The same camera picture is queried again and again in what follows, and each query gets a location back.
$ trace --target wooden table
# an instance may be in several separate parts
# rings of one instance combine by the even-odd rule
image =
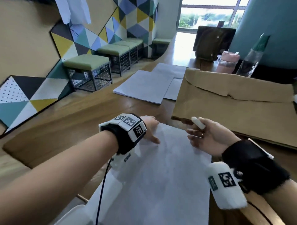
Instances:
[[[216,62],[200,61],[192,51],[195,35],[177,33],[168,46],[165,54],[144,68],[151,71],[159,62],[200,68],[215,71]],[[136,113],[153,115],[161,123],[178,128],[187,125],[171,120],[175,101],[164,99],[161,105],[133,99],[113,93],[113,89],[123,81],[94,92],[80,101],[66,105],[57,110],[50,118],[43,120],[11,139],[4,146],[6,152],[23,162],[30,168],[46,161],[52,156],[96,134],[98,124],[110,120],[120,113]],[[102,177],[95,177],[80,192],[89,198],[101,182]],[[266,203],[266,201],[250,193],[247,199],[257,206],[274,225],[284,223]],[[210,196],[209,224],[269,224],[252,206],[241,210],[223,211],[218,209],[212,195]]]

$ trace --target wrist strap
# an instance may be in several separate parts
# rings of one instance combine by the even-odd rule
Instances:
[[[132,150],[146,133],[143,120],[137,115],[122,113],[114,119],[99,124],[99,131],[112,132],[119,144],[117,154],[126,154]]]
[[[246,192],[253,190],[262,195],[290,178],[289,172],[252,140],[234,143],[223,152],[222,158],[230,168],[242,172],[241,187]]]

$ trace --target stool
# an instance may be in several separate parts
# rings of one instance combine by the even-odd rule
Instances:
[[[155,38],[152,41],[152,57],[160,57],[166,51],[171,39]]]
[[[137,61],[138,61],[138,51],[137,51],[138,44],[136,42],[118,41],[118,42],[113,43],[113,45],[122,45],[122,46],[129,47],[131,65],[133,65],[134,63],[137,63]]]
[[[137,43],[137,61],[143,57],[143,47],[144,46],[143,46],[142,39],[128,37],[128,38],[123,39],[123,41]]]
[[[97,49],[98,55],[110,58],[110,68],[112,73],[122,73],[130,69],[130,49],[122,45],[104,45]]]
[[[84,54],[63,62],[74,89],[94,92],[112,84],[108,57]]]

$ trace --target plastic bottle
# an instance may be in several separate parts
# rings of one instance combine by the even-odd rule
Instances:
[[[233,53],[224,51],[222,53],[221,59],[219,60],[219,65],[217,67],[217,73],[232,73],[235,69],[236,64],[240,58],[239,52]]]
[[[264,50],[267,46],[268,40],[270,38],[270,35],[264,35],[262,34],[259,38],[259,40],[255,43],[253,48],[250,50],[249,54],[244,58],[243,62],[241,63],[237,75],[250,77],[256,67],[258,66]]]

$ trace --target pink water bottle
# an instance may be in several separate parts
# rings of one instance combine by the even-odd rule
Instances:
[[[217,73],[232,73],[235,69],[236,64],[240,58],[239,52],[233,53],[224,51],[221,59],[219,60],[219,65],[217,67]]]

